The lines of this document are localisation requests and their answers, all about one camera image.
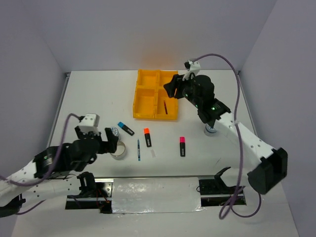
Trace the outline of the silver foil covered panel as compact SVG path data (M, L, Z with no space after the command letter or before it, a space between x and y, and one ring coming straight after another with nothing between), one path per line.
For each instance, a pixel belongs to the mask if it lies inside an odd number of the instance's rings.
M117 214L201 211L198 178L115 179L112 212Z

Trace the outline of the orange cap black highlighter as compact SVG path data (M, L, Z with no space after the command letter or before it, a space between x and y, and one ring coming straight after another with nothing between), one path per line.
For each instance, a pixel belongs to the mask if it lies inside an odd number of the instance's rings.
M151 137L150 137L150 130L148 128L144 128L144 136L145 136L145 142L147 147L152 146Z

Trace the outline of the left blue putty jar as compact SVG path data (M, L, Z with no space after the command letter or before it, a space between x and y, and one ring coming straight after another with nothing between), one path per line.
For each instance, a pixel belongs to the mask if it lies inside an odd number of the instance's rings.
M111 129L113 135L118 137L118 139L120 140L120 132L119 132L118 128L115 126L112 126L112 127L110 127L110 129Z

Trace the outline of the yellow four-compartment organizer tray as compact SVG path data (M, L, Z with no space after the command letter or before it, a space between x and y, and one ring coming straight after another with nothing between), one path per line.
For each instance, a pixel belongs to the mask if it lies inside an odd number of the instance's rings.
M133 117L142 120L178 119L178 101L169 98L163 85L169 83L177 71L138 70L136 81ZM166 101L168 114L165 114L163 101Z

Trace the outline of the clear tape roll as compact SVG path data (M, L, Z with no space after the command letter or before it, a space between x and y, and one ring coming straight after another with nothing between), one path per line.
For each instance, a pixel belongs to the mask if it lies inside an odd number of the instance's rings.
M117 149L114 153L111 153L112 158L116 160L121 160L126 156L127 148L124 142L118 141L117 142Z

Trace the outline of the blue cap black highlighter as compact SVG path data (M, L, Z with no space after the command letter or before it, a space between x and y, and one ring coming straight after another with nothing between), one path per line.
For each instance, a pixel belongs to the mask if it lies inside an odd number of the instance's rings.
M125 131L126 133L128 133L130 136L133 136L135 133L134 133L134 131L131 129L131 128L129 128L127 125L125 125L123 122L119 122L118 123L118 126L123 130L123 131Z

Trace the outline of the blue gel pen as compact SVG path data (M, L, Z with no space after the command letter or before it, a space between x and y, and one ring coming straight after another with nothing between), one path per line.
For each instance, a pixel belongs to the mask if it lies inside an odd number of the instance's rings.
M139 139L137 139L137 158L138 158L138 161L141 161L140 140Z

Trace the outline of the blue putty jar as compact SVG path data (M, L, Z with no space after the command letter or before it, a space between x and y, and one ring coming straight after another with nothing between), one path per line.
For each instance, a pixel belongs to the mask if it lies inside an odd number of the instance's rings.
M209 124L205 125L204 134L206 136L214 136L216 135L216 133L217 133L217 130L214 127L210 126Z
M120 132L119 132L118 128L115 126L112 126L112 127L110 127L110 129L111 129L113 135L118 137L118 139L120 140Z

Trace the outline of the right blue putty jar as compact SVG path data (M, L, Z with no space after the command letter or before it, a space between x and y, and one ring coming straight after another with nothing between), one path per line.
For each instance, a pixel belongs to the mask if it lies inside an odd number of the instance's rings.
M205 125L204 134L206 136L214 136L216 135L216 133L217 133L217 130L214 127L210 126L209 124Z

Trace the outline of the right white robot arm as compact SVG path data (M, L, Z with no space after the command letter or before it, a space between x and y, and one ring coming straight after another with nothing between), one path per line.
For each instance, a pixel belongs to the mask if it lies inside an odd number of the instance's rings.
M234 113L215 97L215 86L206 75L183 80L175 74L164 89L170 98L187 99L197 108L200 120L217 129L232 142L242 145L243 156L253 170L247 173L250 186L265 195L287 176L288 153L262 141L234 117Z

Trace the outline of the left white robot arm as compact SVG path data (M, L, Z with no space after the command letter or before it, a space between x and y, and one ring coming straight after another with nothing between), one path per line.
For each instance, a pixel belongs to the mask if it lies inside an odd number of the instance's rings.
M75 128L78 139L62 142L37 154L25 167L7 178L0 178L0 216L20 215L22 205L37 205L58 196L91 197L96 193L94 175L84 171L97 155L115 153L119 141L110 128L105 128L103 141L97 128L82 132Z

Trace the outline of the pink cap black highlighter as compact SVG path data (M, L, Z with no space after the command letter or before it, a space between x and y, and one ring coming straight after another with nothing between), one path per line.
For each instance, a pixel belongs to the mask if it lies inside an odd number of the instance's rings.
M179 145L180 145L180 157L185 157L186 156L186 140L184 136L180 136Z

